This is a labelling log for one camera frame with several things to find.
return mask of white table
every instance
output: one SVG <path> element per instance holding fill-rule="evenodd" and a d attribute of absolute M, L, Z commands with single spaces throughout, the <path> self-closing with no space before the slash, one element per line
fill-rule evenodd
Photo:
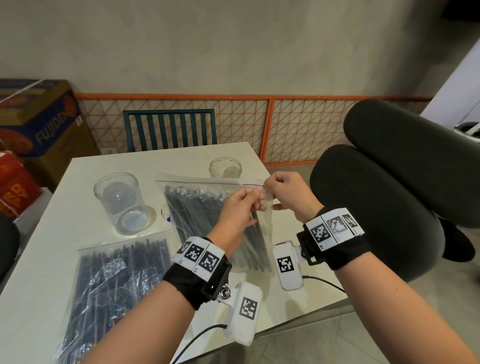
<path fill-rule="evenodd" d="M 264 180 L 269 176 L 248 143 L 222 144 L 107 156 L 75 158 L 70 163 L 44 213 L 27 249 L 0 296 L 0 358 L 3 363 L 49 363 L 63 338 L 65 316 L 72 291 L 77 250 L 100 242 L 125 240 L 108 220 L 93 194 L 94 183 L 109 173 L 125 171 L 140 182 L 145 202 L 157 211 L 149 232 L 169 227 L 160 215 L 165 204 L 155 183 L 158 171 L 196 177 L 208 177 L 208 166 L 217 157 L 238 159 L 242 179 Z M 291 211 L 274 211 L 273 243 L 292 240 L 301 223 Z M 303 263 L 304 274 L 324 278 L 339 285 L 326 264 L 314 267 Z M 346 298 L 335 288 L 319 281 L 305 282 L 298 291 L 284 291 L 276 271 L 230 274 L 230 286 L 247 280 L 264 293 L 257 332 L 282 325 L 299 316 Z M 181 343 L 182 348 L 207 326 L 223 323 L 228 307 L 216 302 L 202 306 Z M 200 337 L 180 361 L 214 350 L 231 341 L 215 329 Z"/>

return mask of black cable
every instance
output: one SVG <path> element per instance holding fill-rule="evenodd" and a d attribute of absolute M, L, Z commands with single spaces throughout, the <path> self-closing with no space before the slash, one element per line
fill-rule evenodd
<path fill-rule="evenodd" d="M 322 282 L 325 282 L 326 284 L 329 284 L 329 285 L 331 285 L 332 287 L 335 287 L 336 289 L 341 290 L 343 293 L 345 293 L 345 291 L 344 291 L 343 289 L 341 289 L 339 286 L 336 286 L 335 284 L 330 283 L 330 282 L 327 281 L 327 280 L 324 280 L 324 279 L 321 279 L 321 278 L 318 278 L 318 277 L 314 277 L 314 276 L 302 276 L 302 278 L 311 278 L 311 279 L 321 280 Z"/>
<path fill-rule="evenodd" d="M 193 342 L 195 340 L 197 340 L 200 336 L 202 336 L 204 333 L 206 333 L 208 330 L 211 330 L 213 328 L 227 328 L 227 325 L 225 324 L 218 324 L 218 325 L 213 325 L 213 326 L 210 326 L 208 328 L 206 328 L 205 330 L 203 330 L 200 334 L 198 334 L 197 336 L 195 336 L 184 348 L 182 351 L 180 351 L 180 354 L 177 355 L 177 357 L 175 358 L 175 360 L 172 362 L 172 364 L 175 364 L 178 359 L 180 359 L 181 355 L 185 352 L 185 350 L 187 350 L 190 345 L 193 344 Z"/>

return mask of plastic bag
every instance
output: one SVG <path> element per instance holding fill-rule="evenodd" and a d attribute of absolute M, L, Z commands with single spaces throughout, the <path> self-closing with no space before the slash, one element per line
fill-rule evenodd
<path fill-rule="evenodd" d="M 160 173 L 157 185 L 163 192 L 180 241 L 190 236 L 206 236 L 218 221 L 223 202 L 242 184 L 236 179 L 191 178 Z M 243 184 L 247 188 L 261 184 Z M 230 257 L 233 270 L 271 271 L 272 194 L 262 190 L 265 212 L 252 212 L 258 222 L 245 229 L 239 249 Z"/>
<path fill-rule="evenodd" d="M 162 281 L 171 266 L 169 244 L 179 245 L 172 229 L 78 251 L 72 304 L 55 362 L 79 362 Z"/>

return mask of small plastic bag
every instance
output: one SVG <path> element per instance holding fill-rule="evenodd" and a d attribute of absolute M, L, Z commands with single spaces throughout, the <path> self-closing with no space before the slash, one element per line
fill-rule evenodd
<path fill-rule="evenodd" d="M 163 279 L 179 242 L 172 229 L 78 251 L 66 329 L 54 362 L 76 364 Z"/>
<path fill-rule="evenodd" d="M 165 196 L 171 222 L 181 242 L 190 236 L 206 236 L 216 225 L 223 203 L 242 185 L 250 189 L 262 187 L 258 181 L 241 184 L 237 179 L 191 178 L 159 173 L 157 185 Z M 252 212 L 258 222 L 245 229 L 239 249 L 230 257 L 233 271 L 271 271 L 272 201 L 273 196 L 262 188 L 266 211 Z"/>

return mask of floor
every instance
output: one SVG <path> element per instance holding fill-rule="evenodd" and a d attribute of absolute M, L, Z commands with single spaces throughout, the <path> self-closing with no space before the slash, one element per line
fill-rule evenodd
<path fill-rule="evenodd" d="M 313 165 L 281 167 L 308 181 Z M 269 169 L 273 173 L 278 168 Z M 480 249 L 478 232 L 465 232 Z M 480 255 L 468 263 L 442 260 L 410 284 L 480 357 Z M 387 364 L 356 313 L 258 338 L 245 347 L 231 344 L 196 364 Z"/>

